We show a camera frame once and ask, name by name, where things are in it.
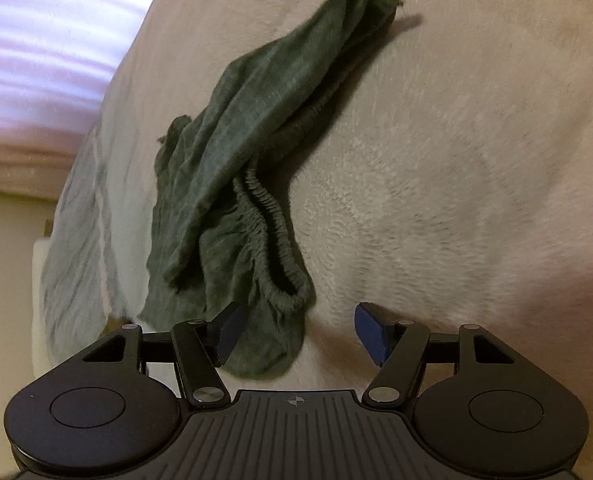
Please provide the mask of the dark green knit garment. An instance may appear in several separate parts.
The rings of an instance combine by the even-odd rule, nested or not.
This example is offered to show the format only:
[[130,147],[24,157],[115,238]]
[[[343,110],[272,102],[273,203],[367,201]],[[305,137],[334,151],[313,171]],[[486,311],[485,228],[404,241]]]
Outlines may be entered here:
[[326,0],[288,35],[240,56],[155,157],[142,318],[157,330],[242,307],[230,374],[284,373],[314,287],[277,198],[287,161],[327,130],[345,81],[381,46],[402,0]]

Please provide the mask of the pink sheer curtain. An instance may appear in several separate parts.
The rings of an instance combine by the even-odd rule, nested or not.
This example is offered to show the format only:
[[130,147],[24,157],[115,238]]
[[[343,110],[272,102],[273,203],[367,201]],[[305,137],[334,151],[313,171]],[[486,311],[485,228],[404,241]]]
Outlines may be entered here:
[[59,197],[152,0],[0,0],[0,192]]

